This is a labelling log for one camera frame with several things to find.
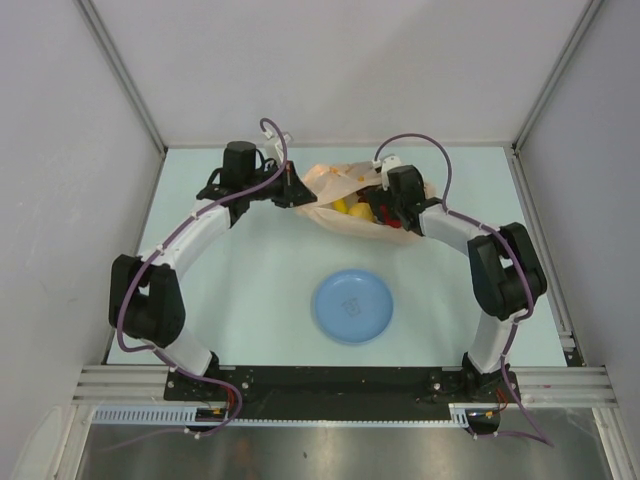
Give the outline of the red fake dragon fruit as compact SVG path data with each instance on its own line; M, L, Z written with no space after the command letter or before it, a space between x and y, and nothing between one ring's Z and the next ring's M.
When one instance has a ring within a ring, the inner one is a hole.
M391 212L385 204L379 205L374 210L375 217L379 224L386 225L394 229L399 229L402 227L402 223L400 219Z

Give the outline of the translucent orange plastic bag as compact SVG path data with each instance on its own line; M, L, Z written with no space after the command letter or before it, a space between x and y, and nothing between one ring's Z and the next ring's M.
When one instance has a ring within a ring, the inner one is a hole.
M351 164L316 164L303 177L302 181L316 195L317 201L310 205L295 208L296 213L309 218L321 227L334 233L381 240L399 245L409 245L418 240L418 235L403 228L394 229L379 224L376 220L368 222L335 211L331 203L344 198L350 209L358 203L358 192L367 187L381 186L380 175L371 162Z

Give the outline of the yellow fake pear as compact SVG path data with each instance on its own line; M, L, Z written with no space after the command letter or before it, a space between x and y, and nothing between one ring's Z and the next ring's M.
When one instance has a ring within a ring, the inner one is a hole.
M355 203L348 210L348 214L354 218L359 218L368 222L375 221L375 216L371 210L371 207L365 202Z

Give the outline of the blue plastic plate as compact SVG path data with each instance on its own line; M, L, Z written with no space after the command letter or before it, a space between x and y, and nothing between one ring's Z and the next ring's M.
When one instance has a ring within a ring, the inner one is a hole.
M373 341L390 326L394 300L388 284L362 269L330 274L315 288L311 313L318 328L346 345Z

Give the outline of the yellow fake banana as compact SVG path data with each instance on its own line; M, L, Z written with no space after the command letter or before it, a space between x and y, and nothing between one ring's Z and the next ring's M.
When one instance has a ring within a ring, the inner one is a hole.
M349 207L344 198L337 199L331 203L332 208L342 214L347 214L349 212Z

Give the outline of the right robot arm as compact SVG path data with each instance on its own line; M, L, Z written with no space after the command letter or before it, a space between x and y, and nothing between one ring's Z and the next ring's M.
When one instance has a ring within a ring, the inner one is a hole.
M427 197L422 175L390 156L374 160L381 185L367 190L375 218L439 241L468 258L473 294L481 309L477 331L463 355L461 388L484 401L508 381L508 355L518 325L533 313L547 280L529 233L520 223L495 229Z

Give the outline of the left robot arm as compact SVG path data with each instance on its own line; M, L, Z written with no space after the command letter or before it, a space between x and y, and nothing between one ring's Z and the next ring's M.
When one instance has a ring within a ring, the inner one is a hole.
M141 341L141 350L182 371L187 389L202 400L220 390L219 360L186 325L181 278L253 202L270 201L287 209L317 199L298 176L286 149L271 151L271 157L265 157L251 142L228 143L221 166L168 238L144 254L120 255L111 267L108 319L120 349L132 350L126 337Z

